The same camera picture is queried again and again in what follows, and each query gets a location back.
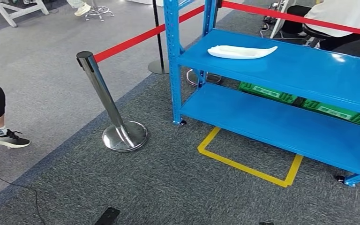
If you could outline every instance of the black stool seat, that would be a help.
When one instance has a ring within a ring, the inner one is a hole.
[[[312,36],[312,37],[315,37],[315,38],[319,38],[319,39],[327,39],[327,38],[330,38],[332,36],[330,35],[327,35],[325,33],[322,33],[322,32],[319,32],[319,31],[316,31],[316,30],[313,30],[311,28],[309,28],[307,25],[303,24],[303,31]]]

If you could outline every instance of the shelf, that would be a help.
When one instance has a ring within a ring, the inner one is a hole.
[[[278,46],[272,54],[254,60],[211,56],[216,45],[252,48]],[[360,58],[301,45],[213,30],[193,45],[177,63],[232,79],[310,98],[360,113]]]
[[[209,83],[180,113],[360,174],[360,125]]]

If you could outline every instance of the black stanchion post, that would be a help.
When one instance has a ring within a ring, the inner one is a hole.
[[[157,9],[156,0],[152,0],[152,7],[154,8],[155,27],[157,27],[159,26],[159,19],[158,19],[158,9]],[[155,74],[168,74],[169,63],[167,60],[164,60],[164,55],[162,53],[161,34],[157,34],[157,39],[158,39],[158,48],[159,48],[159,60],[151,62],[148,65],[148,70]]]
[[[112,125],[103,132],[104,144],[114,151],[121,152],[142,147],[147,141],[147,129],[141,123],[122,120],[93,54],[80,52],[76,55],[76,59],[86,72],[112,122]]]

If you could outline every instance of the black sneaker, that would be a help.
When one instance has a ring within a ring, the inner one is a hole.
[[[27,139],[20,138],[16,133],[21,134],[17,131],[7,130],[5,136],[0,136],[0,145],[5,145],[8,148],[22,148],[28,146],[31,142]]]

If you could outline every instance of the red barrier rope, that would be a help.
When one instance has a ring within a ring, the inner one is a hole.
[[[179,22],[180,23],[184,22],[184,21],[188,20],[189,18],[191,18],[191,17],[193,17],[193,16],[195,16],[195,15],[197,15],[197,14],[203,12],[203,11],[204,11],[204,6],[200,6],[198,8],[195,8],[195,9],[181,15],[179,17]],[[148,38],[151,38],[151,37],[163,32],[164,30],[165,30],[165,24],[159,25],[158,27],[153,28],[153,29],[151,29],[151,30],[149,30],[147,32],[144,32],[143,34],[140,34],[140,35],[138,35],[138,36],[136,36],[136,37],[134,37],[132,39],[129,39],[129,40],[125,41],[125,42],[122,42],[122,43],[120,43],[120,44],[118,44],[118,45],[116,45],[114,47],[111,47],[111,48],[109,48],[107,50],[104,50],[104,51],[96,54],[94,56],[94,58],[95,58],[96,62],[101,62],[101,61],[103,61],[103,60],[105,60],[105,59],[107,59],[107,58],[109,58],[109,57],[111,57],[111,56],[113,56],[115,54],[118,54],[118,53],[120,53],[120,52],[122,52],[122,51],[124,51],[124,50],[126,50],[126,49],[128,49],[128,48],[142,42],[142,41],[147,40]]]
[[[331,22],[324,22],[324,21],[320,21],[320,20],[308,19],[308,18],[304,18],[302,16],[291,15],[288,13],[281,13],[278,11],[269,10],[269,9],[265,9],[265,8],[244,5],[244,4],[239,4],[239,3],[230,2],[230,1],[223,1],[222,6],[226,7],[226,8],[232,8],[232,9],[248,12],[248,13],[269,15],[272,17],[285,19],[285,20],[289,20],[289,21],[295,21],[295,22],[299,22],[299,23],[307,23],[307,24],[311,24],[311,25],[328,27],[328,28],[333,28],[333,29],[337,29],[337,30],[344,30],[344,31],[360,34],[360,29],[357,29],[357,28],[338,25],[338,24],[331,23]]]

